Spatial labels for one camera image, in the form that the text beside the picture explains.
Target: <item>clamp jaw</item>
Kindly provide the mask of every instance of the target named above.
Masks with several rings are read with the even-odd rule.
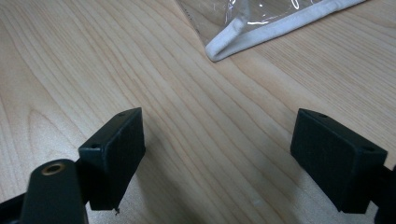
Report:
[[[78,149],[76,162],[37,167],[26,193],[0,204],[0,224],[88,223],[87,202],[119,211],[145,152],[142,109],[119,113]]]

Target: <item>wooden table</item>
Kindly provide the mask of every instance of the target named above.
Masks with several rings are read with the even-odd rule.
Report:
[[[394,166],[395,11],[368,1],[212,63],[174,0],[0,0],[0,201],[141,106],[147,154],[121,213],[91,223],[372,223],[373,204],[338,213],[290,141],[317,110]]]

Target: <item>plastic bag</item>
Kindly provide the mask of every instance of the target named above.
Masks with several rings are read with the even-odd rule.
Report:
[[[364,0],[177,0],[219,61]]]

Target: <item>clear plastic bag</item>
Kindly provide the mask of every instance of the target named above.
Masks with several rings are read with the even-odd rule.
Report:
[[[219,61],[363,0],[177,0]]]

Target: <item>light wood surface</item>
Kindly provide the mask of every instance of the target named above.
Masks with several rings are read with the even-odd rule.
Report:
[[[141,106],[147,154],[91,223],[372,223],[290,155],[298,108],[396,163],[396,1],[373,0],[218,63],[174,0],[0,0],[0,201]]]

